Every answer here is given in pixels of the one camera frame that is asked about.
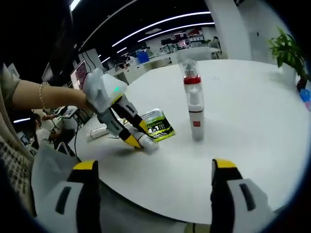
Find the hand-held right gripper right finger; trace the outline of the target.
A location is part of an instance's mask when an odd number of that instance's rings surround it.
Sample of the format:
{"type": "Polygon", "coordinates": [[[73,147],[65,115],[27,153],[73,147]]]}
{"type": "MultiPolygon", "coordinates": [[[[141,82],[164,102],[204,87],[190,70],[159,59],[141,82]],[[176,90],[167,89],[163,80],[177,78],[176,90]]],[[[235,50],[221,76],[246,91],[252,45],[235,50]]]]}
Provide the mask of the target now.
{"type": "Polygon", "coordinates": [[[211,233],[259,233],[271,222],[268,197],[229,160],[213,159],[211,233]]]}

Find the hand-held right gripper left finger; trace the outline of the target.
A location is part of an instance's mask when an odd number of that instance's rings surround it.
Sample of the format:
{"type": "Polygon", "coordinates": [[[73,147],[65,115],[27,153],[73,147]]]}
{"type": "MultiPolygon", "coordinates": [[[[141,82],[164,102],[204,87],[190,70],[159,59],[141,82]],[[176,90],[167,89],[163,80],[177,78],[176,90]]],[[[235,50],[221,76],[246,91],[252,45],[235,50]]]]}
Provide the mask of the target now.
{"type": "Polygon", "coordinates": [[[76,164],[66,181],[54,188],[56,233],[100,233],[98,161],[76,164]]]}

